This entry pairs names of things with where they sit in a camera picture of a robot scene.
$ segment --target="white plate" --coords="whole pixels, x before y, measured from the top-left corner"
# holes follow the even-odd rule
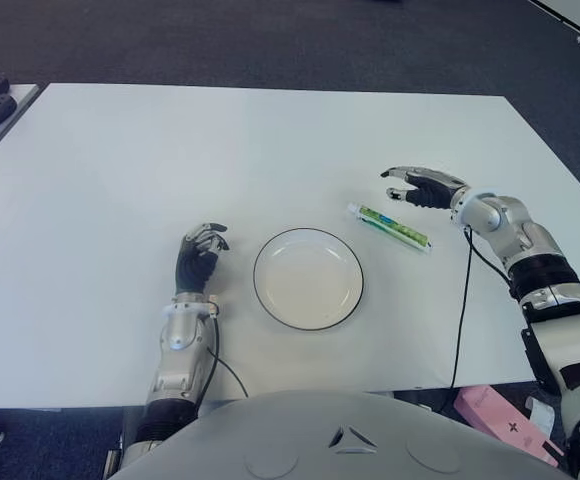
[[[363,291],[363,272],[350,247],[321,230],[298,228],[273,237],[254,264],[263,308],[290,327],[322,330],[343,321]]]

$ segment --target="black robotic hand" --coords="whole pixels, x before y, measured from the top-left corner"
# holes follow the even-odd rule
[[[177,294],[203,293],[217,265],[219,252],[230,249],[217,233],[227,229],[218,223],[203,223],[183,237],[175,271]]]
[[[405,200],[418,207],[449,209],[452,197],[466,183],[452,175],[423,167],[392,167],[382,177],[398,177],[417,188],[399,190],[389,188],[386,193],[393,200]]]

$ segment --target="plate rim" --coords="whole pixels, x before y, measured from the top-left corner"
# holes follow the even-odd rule
[[[301,328],[301,327],[296,327],[294,325],[290,325],[290,324],[284,322],[283,320],[279,319],[276,315],[274,315],[270,310],[268,310],[266,308],[264,302],[261,300],[261,297],[259,296],[259,291],[257,290],[256,271],[257,271],[257,264],[259,263],[259,258],[261,257],[261,254],[266,249],[266,247],[270,244],[270,242],[272,242],[275,238],[280,237],[281,235],[285,235],[286,233],[294,232],[297,230],[312,230],[312,231],[320,232],[320,233],[323,233],[323,234],[326,234],[326,235],[329,235],[331,237],[336,238],[337,240],[339,240],[343,244],[344,247],[346,247],[350,251],[350,253],[354,257],[354,259],[356,260],[357,265],[359,266],[359,271],[361,272],[361,290],[359,291],[359,298],[357,298],[357,301],[355,302],[354,306],[352,307],[350,312],[348,312],[348,314],[345,317],[343,317],[338,322],[333,323],[332,325],[328,325],[327,327]],[[361,303],[361,298],[363,298],[363,292],[364,292],[365,286],[366,286],[366,279],[365,279],[365,275],[363,273],[363,267],[361,266],[361,262],[359,261],[359,257],[357,257],[357,254],[354,253],[354,250],[352,250],[352,248],[350,248],[350,245],[348,245],[346,242],[344,242],[337,235],[335,235],[334,233],[326,232],[325,230],[322,230],[320,228],[295,227],[295,228],[289,228],[288,230],[284,230],[283,232],[277,233],[276,235],[274,235],[273,237],[268,239],[268,241],[266,243],[264,243],[263,246],[259,249],[259,253],[257,253],[257,258],[255,258],[254,264],[252,266],[252,286],[254,287],[254,294],[257,296],[257,300],[259,300],[259,304],[263,307],[263,309],[266,311],[266,313],[268,315],[270,315],[272,318],[274,318],[277,322],[281,323],[282,325],[285,325],[286,327],[294,328],[295,330],[300,330],[302,332],[318,332],[321,330],[328,330],[332,327],[339,325],[340,323],[342,323],[344,320],[346,320],[350,315],[352,315],[354,313],[354,311],[359,306],[359,303]]]

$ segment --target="robot forearm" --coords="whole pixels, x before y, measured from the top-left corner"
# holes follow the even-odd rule
[[[559,246],[517,199],[477,191],[455,177],[418,167],[397,167],[383,176],[419,187],[389,189],[391,198],[450,209],[455,223],[490,244],[528,323],[522,338],[535,376],[546,390],[562,396],[569,461],[580,478],[580,281]]]
[[[166,310],[167,322],[161,332],[161,360],[135,443],[125,452],[122,467],[197,419],[208,379],[216,367],[208,350],[216,350],[218,343],[217,332],[210,325],[216,325],[217,304],[203,291],[219,252],[228,249],[226,241],[216,233],[225,230],[222,225],[203,224],[181,242],[175,272],[176,296]]]

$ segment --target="gray carpet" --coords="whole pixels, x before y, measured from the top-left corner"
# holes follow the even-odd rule
[[[0,71],[42,85],[503,95],[580,180],[580,44],[525,0],[0,0]],[[119,419],[0,412],[0,480],[99,478]]]

